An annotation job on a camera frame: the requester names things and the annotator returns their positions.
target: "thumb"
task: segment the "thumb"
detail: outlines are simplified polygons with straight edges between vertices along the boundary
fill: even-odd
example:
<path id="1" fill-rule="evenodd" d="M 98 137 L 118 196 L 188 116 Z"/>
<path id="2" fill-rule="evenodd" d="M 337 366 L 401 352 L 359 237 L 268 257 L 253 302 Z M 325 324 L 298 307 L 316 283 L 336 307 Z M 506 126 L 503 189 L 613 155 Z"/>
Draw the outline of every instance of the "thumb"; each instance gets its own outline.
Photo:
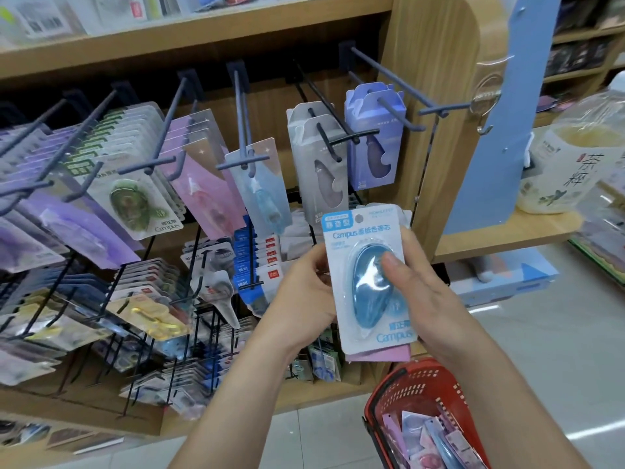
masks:
<path id="1" fill-rule="evenodd" d="M 391 252 L 382 255 L 382 269 L 388 280 L 401 291 L 408 307 L 419 306 L 430 294 L 430 289 L 410 267 Z"/>

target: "blue correction tape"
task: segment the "blue correction tape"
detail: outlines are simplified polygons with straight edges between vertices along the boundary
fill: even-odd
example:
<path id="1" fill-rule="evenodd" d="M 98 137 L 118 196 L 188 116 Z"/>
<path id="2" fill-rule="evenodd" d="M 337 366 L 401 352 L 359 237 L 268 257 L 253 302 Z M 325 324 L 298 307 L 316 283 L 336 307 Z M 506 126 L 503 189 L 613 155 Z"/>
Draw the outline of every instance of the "blue correction tape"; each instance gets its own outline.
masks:
<path id="1" fill-rule="evenodd" d="M 392 253 L 386 245 L 369 244 L 355 258 L 352 299 L 355 319 L 364 329 L 373 329 L 379 322 L 395 289 L 382 271 L 384 252 Z"/>

